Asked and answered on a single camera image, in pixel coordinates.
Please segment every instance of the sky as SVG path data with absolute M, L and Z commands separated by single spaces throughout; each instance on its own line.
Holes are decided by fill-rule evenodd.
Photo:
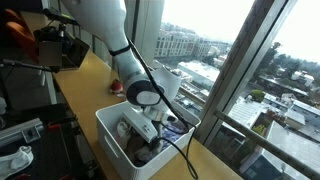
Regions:
M 166 0 L 163 22 L 233 42 L 254 0 Z M 274 42 L 280 53 L 320 63 L 320 0 L 298 0 Z

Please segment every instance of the city view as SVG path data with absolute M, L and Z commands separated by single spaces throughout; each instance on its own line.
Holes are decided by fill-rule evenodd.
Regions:
M 283 37 L 288 33 L 286 29 L 278 35 Z M 291 54 L 293 51 L 288 49 L 292 44 L 279 36 L 228 115 L 319 172 L 320 56 L 302 48 L 296 49 L 300 55 Z M 154 67 L 164 65 L 181 75 L 182 91 L 175 101 L 199 115 L 231 48 L 229 40 L 209 38 L 193 29 L 162 22 Z M 244 179 L 257 179 L 266 172 L 271 173 L 270 179 L 308 179 L 226 123 L 209 150 Z

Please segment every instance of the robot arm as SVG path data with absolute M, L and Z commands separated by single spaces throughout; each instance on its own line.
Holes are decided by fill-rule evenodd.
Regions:
M 62 0 L 62 2 L 80 26 L 100 38 L 109 51 L 115 52 L 129 46 L 124 32 L 126 8 L 123 0 Z M 114 62 L 131 104 L 150 106 L 160 102 L 160 96 L 153 89 L 131 49 L 114 56 Z

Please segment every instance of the wooden countertop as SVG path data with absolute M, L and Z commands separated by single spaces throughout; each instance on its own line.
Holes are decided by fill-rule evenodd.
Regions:
M 21 13 L 33 32 L 47 25 L 49 21 L 42 14 Z M 61 71 L 54 74 L 70 108 L 78 117 L 80 128 L 107 179 L 120 179 L 98 142 L 95 112 L 98 109 L 123 101 L 108 92 L 117 74 L 93 52 L 89 51 L 78 70 Z M 195 139 L 189 154 L 190 161 L 198 172 L 199 179 L 241 179 L 227 165 L 214 156 Z M 192 179 L 185 160 L 177 154 L 151 179 Z

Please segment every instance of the white storage box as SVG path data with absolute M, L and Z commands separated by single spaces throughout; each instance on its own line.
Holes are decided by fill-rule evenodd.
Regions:
M 197 127 L 199 126 L 200 120 L 195 115 L 191 114 L 175 102 L 172 103 L 172 106 L 183 114 L 183 117 L 188 122 L 195 124 Z M 96 112 L 99 142 L 122 179 L 149 179 L 169 162 L 178 151 L 170 145 L 144 166 L 136 167 L 132 164 L 125 152 L 114 139 L 114 135 L 117 133 L 116 127 L 122 112 L 130 107 L 132 107 L 132 105 L 129 102 L 123 102 L 100 109 Z M 180 149 L 185 147 L 188 144 L 193 131 L 194 128 L 192 128 L 188 134 L 182 135 L 175 144 Z

